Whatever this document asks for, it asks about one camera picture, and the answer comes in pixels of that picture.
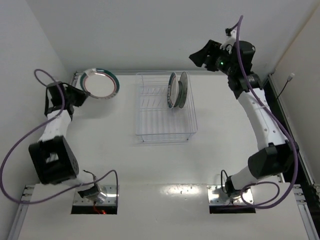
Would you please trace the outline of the white plate with dark rim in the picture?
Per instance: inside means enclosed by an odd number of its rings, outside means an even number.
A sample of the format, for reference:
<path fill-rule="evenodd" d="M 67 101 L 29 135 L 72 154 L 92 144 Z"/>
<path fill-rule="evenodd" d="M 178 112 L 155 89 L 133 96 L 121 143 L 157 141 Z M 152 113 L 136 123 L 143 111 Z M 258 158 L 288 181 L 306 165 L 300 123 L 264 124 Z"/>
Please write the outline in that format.
<path fill-rule="evenodd" d="M 185 71 L 182 72 L 179 82 L 181 83 L 181 97 L 178 106 L 182 109 L 185 106 L 188 95 L 188 74 Z"/>

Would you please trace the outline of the green red rimmed plate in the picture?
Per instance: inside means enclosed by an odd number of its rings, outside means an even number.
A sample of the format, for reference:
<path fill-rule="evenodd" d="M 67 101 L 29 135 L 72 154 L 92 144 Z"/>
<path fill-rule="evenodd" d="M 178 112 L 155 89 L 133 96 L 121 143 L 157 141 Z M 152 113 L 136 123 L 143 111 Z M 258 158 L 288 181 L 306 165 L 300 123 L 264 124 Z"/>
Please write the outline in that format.
<path fill-rule="evenodd" d="M 168 87 L 167 87 L 167 105 L 170 109 L 172 109 L 176 101 L 178 99 L 179 95 L 179 81 L 177 74 L 173 72 L 170 75 L 169 82 L 168 82 Z"/>
<path fill-rule="evenodd" d="M 95 99 L 111 99 L 120 90 L 118 78 L 112 72 L 101 68 L 85 70 L 79 77 L 78 84 Z"/>

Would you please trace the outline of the blue patterned green plate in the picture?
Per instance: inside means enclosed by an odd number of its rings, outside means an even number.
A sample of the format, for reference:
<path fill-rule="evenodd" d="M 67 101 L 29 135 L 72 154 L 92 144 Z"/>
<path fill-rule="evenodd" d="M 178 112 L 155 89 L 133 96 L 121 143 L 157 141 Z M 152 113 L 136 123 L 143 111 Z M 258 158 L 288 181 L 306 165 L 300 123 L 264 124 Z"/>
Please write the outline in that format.
<path fill-rule="evenodd" d="M 174 107 L 177 107 L 179 105 L 181 96 L 182 96 L 182 91 L 183 91 L 183 85 L 180 81 L 178 81 L 178 96 L 177 96 Z"/>

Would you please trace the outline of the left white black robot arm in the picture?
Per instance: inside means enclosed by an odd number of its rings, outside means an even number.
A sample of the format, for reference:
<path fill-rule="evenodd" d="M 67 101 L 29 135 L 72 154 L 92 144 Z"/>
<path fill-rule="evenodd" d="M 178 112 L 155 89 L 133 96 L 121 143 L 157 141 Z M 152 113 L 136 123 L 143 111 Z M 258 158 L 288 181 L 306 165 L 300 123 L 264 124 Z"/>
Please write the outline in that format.
<path fill-rule="evenodd" d="M 35 171 L 43 185 L 77 186 L 81 198 L 95 201 L 101 189 L 96 176 L 81 171 L 76 156 L 66 140 L 74 108 L 83 105 L 89 94 L 67 83 L 46 87 L 44 114 L 49 121 L 40 139 L 28 147 Z"/>

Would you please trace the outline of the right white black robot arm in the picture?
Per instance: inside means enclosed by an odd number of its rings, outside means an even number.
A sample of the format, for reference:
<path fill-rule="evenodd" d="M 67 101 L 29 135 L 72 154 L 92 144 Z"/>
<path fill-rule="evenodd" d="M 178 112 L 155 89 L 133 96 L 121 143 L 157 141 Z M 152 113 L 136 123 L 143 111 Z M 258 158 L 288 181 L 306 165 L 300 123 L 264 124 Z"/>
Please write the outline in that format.
<path fill-rule="evenodd" d="M 224 190 L 229 197 L 239 195 L 250 184 L 286 172 L 298 150 L 273 119 L 262 81 L 251 70 L 254 54 L 255 47 L 247 41 L 223 48 L 221 43 L 209 40 L 189 56 L 197 67 L 227 75 L 228 86 L 246 112 L 256 137 L 258 151 L 248 158 L 245 168 L 226 179 Z"/>

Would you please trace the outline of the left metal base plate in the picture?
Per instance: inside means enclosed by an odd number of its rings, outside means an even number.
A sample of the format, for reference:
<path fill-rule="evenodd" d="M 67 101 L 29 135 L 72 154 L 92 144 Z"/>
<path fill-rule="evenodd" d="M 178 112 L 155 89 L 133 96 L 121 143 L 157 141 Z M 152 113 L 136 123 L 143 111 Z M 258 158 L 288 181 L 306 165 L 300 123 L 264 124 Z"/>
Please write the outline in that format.
<path fill-rule="evenodd" d="M 117 205 L 117 197 L 119 196 L 116 185 L 102 185 L 100 188 L 97 200 L 82 198 L 78 192 L 75 192 L 73 206 L 92 206 L 95 203 L 96 206 L 115 207 Z"/>

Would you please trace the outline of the metal base plate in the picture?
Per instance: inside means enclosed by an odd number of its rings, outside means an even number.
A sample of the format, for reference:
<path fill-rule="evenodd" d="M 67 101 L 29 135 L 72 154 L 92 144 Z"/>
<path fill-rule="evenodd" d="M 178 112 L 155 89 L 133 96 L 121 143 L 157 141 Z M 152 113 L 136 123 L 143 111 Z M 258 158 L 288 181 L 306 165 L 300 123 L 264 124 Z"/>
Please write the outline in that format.
<path fill-rule="evenodd" d="M 245 206 L 240 195 L 228 196 L 220 185 L 207 185 L 207 196 L 210 206 Z"/>
<path fill-rule="evenodd" d="M 100 188 L 97 200 L 82 198 L 78 192 L 75 192 L 73 206 L 92 206 L 95 203 L 96 206 L 115 207 L 117 205 L 117 197 L 119 196 L 116 185 L 102 185 Z"/>

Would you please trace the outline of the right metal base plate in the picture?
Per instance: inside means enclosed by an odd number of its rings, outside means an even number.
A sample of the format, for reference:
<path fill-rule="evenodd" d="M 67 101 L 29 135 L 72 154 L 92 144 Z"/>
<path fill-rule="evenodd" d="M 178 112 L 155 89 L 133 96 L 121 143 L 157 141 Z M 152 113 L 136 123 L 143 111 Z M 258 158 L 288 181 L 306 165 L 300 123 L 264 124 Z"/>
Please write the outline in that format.
<path fill-rule="evenodd" d="M 245 206 L 240 195 L 228 196 L 220 185 L 207 185 L 207 196 L 210 206 Z"/>

